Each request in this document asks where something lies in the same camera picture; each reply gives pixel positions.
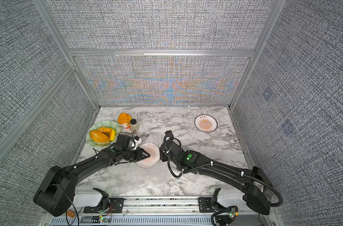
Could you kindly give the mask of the orange sunburst dinner plate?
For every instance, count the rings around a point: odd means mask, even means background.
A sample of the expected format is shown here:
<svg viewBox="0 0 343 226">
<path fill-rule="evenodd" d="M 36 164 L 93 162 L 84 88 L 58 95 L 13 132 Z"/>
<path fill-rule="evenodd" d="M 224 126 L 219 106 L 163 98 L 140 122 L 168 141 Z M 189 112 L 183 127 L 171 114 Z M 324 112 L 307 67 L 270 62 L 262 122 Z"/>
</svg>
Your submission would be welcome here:
<svg viewBox="0 0 343 226">
<path fill-rule="evenodd" d="M 211 133 L 218 128 L 218 122 L 210 115 L 199 115 L 195 118 L 195 127 L 201 132 Z"/>
</svg>

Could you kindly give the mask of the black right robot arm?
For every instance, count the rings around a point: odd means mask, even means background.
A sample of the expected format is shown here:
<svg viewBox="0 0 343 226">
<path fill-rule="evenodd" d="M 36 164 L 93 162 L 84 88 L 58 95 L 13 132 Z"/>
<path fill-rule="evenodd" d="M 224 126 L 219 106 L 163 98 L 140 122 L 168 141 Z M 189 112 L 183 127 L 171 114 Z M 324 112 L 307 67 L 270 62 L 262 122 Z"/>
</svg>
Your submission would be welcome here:
<svg viewBox="0 0 343 226">
<path fill-rule="evenodd" d="M 165 132 L 160 152 L 162 161 L 167 163 L 173 177 L 180 178 L 193 173 L 229 184 L 241 191 L 244 194 L 242 199 L 247 206 L 259 214 L 269 215 L 271 207 L 279 207 L 284 203 L 282 195 L 274 188 L 261 168 L 237 168 L 220 163 L 197 151 L 185 151 L 172 131 Z"/>
</svg>

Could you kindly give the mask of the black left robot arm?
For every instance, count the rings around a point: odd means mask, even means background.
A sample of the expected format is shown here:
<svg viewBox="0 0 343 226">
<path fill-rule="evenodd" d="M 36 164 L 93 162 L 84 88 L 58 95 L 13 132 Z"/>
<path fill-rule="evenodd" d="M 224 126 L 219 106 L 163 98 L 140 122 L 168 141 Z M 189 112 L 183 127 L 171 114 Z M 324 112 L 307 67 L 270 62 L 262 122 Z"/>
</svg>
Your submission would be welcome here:
<svg viewBox="0 0 343 226">
<path fill-rule="evenodd" d="M 33 202 L 54 217 L 61 216 L 71 206 L 75 207 L 75 188 L 81 181 L 122 160 L 126 163 L 137 163 L 149 157 L 150 154 L 140 147 L 135 150 L 108 147 L 80 163 L 63 168 L 54 166 L 44 177 L 33 197 Z"/>
</svg>

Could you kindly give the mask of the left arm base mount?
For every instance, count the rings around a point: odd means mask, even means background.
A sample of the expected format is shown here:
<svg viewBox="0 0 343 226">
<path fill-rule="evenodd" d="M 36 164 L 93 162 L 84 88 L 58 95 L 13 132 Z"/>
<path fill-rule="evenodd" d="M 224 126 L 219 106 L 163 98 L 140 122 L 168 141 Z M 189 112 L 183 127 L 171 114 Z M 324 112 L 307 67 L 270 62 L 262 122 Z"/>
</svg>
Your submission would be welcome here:
<svg viewBox="0 0 343 226">
<path fill-rule="evenodd" d="M 117 197 L 109 197 L 109 194 L 99 188 L 90 190 L 91 194 L 86 195 L 87 201 L 91 201 L 91 206 L 84 208 L 84 213 L 121 213 L 125 199 Z"/>
</svg>

